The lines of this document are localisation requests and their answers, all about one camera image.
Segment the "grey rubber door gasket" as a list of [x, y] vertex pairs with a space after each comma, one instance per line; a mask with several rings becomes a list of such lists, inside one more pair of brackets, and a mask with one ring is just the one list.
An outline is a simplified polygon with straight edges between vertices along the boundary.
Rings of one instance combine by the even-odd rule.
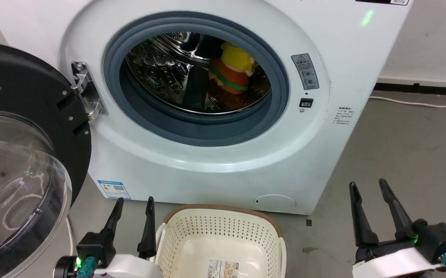
[[[219, 37], [248, 51], [266, 72], [271, 93], [256, 106], [228, 115], [199, 115], [167, 106], [145, 95], [128, 65], [129, 51], [144, 40], [188, 31]], [[282, 116], [290, 97], [286, 69], [276, 51], [246, 27], [222, 17], [192, 11], [153, 14], [122, 28], [105, 51], [105, 83], [119, 109], [138, 126], [169, 141], [220, 147], [249, 141], [269, 130]]]

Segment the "printed product label sticker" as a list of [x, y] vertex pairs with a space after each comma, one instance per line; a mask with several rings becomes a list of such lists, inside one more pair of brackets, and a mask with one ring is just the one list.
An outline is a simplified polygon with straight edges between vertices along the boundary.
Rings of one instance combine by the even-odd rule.
[[209, 259], [207, 278], [238, 278], [240, 264], [229, 260]]

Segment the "grey warning label sticker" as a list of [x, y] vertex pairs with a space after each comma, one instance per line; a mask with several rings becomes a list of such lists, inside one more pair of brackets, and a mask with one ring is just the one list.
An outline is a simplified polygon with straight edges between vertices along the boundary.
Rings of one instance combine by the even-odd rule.
[[301, 78], [303, 89], [319, 89], [320, 84], [310, 55], [308, 53], [296, 54], [292, 55], [291, 59]]

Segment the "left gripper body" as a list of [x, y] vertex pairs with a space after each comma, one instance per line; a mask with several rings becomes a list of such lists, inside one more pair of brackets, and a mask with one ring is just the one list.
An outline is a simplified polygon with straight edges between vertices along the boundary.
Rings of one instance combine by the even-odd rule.
[[[76, 278], [78, 256], [61, 257], [54, 278]], [[92, 278], [164, 278], [161, 268], [149, 260], [129, 254], [117, 254], [106, 268], [97, 267]]]

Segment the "black washer control panel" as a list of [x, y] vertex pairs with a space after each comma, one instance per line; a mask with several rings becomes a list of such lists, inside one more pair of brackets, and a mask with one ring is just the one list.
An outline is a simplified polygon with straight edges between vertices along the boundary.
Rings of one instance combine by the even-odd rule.
[[407, 6], [410, 0], [355, 0], [356, 2], [369, 2], [381, 5], [401, 5]]

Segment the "white front-load washing machine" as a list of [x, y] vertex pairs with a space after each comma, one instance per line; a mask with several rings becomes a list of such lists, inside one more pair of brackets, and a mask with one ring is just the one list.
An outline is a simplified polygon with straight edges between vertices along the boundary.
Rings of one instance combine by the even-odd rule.
[[[0, 0], [0, 44], [60, 72], [89, 66], [108, 115], [89, 121], [87, 175], [120, 181], [131, 200], [256, 209], [280, 194], [289, 214], [311, 215], [414, 4], [355, 0]], [[110, 40], [145, 16], [192, 11], [225, 18], [267, 42], [282, 61], [290, 97], [279, 120], [240, 144], [190, 146], [138, 126], [113, 100], [103, 63]], [[291, 56], [308, 53], [319, 89], [304, 90]], [[301, 98], [314, 100], [300, 108]]]

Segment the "yellow orange plush toy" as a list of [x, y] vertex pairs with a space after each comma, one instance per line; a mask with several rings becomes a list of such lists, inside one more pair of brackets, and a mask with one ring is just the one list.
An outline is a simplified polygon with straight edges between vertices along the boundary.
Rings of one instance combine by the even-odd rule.
[[208, 67], [208, 94], [224, 109], [238, 110], [246, 106], [244, 93], [258, 62], [249, 53], [230, 42], [221, 44], [222, 53]]

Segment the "chrome door hinge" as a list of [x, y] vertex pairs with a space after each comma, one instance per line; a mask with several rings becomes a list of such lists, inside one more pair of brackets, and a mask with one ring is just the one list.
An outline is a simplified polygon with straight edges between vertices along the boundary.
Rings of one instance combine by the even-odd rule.
[[84, 61], [73, 61], [71, 63], [74, 85], [71, 89], [82, 102], [85, 114], [89, 121], [94, 121], [98, 116], [107, 116], [109, 113], [99, 93], [89, 66]]

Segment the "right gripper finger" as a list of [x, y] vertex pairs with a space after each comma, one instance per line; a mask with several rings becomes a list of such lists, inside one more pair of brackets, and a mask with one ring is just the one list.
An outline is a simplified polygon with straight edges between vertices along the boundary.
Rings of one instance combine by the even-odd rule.
[[413, 221], [384, 178], [379, 179], [379, 187], [395, 225], [395, 239], [402, 241], [416, 238], [416, 233], [411, 228]]
[[372, 231], [369, 225], [366, 213], [362, 207], [363, 199], [355, 182], [350, 182], [349, 194], [356, 246], [368, 247], [377, 245], [379, 243], [378, 236]]

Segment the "round white filter cover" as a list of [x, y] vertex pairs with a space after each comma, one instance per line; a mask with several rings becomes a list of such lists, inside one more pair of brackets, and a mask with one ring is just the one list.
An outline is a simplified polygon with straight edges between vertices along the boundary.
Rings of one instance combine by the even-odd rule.
[[254, 200], [256, 208], [267, 212], [287, 213], [296, 207], [296, 201], [280, 194], [266, 194]]

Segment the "stainless steel washer drum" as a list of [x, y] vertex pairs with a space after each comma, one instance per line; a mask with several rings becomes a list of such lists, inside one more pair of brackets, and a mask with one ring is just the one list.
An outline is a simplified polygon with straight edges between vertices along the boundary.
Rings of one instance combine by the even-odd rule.
[[131, 74], [144, 89], [167, 106], [199, 115], [228, 115], [260, 104], [270, 93], [266, 72], [257, 66], [243, 95], [246, 106], [224, 109], [209, 97], [208, 67], [221, 55], [219, 37], [188, 31], [176, 31], [150, 37], [133, 47], [125, 60]]

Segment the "blue energy label sticker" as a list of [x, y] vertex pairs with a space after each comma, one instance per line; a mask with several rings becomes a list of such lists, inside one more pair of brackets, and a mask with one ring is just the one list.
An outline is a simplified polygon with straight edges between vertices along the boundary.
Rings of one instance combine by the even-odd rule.
[[103, 190], [106, 198], [124, 198], [126, 200], [131, 200], [131, 196], [127, 192], [126, 187], [122, 182], [97, 180], [97, 183], [99, 185], [99, 188]]

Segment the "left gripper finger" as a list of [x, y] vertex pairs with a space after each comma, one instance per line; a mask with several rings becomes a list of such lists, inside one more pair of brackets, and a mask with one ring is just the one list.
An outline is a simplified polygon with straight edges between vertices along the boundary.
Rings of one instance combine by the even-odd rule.
[[149, 197], [145, 210], [145, 224], [140, 243], [138, 243], [138, 257], [149, 259], [157, 253], [156, 248], [156, 225], [155, 225], [155, 201]]
[[114, 237], [118, 221], [122, 216], [124, 199], [119, 198], [100, 232], [88, 232], [76, 246], [77, 254], [82, 261], [94, 257], [98, 267], [106, 268], [116, 255]]

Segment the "cream perforated laundry basket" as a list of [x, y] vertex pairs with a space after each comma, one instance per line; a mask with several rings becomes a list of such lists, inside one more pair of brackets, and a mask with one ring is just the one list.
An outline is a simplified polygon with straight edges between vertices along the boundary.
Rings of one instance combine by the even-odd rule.
[[156, 232], [150, 259], [164, 278], [207, 278], [209, 259], [240, 264], [238, 278], [285, 278], [286, 244], [279, 225], [255, 210], [191, 204], [172, 210]]

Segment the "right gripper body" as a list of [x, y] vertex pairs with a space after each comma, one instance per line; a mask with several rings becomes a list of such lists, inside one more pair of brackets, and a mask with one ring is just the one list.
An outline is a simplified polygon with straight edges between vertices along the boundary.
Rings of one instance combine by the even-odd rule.
[[416, 239], [390, 242], [365, 255], [352, 266], [353, 278], [432, 278], [446, 273], [441, 257], [446, 253], [446, 223], [428, 225], [418, 219], [412, 224]]

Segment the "black washer door clear glass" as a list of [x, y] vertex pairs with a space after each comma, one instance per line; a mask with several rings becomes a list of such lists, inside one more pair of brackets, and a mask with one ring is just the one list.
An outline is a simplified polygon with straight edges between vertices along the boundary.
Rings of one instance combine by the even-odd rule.
[[0, 44], [0, 278], [18, 276], [47, 249], [91, 153], [89, 120], [69, 81]]

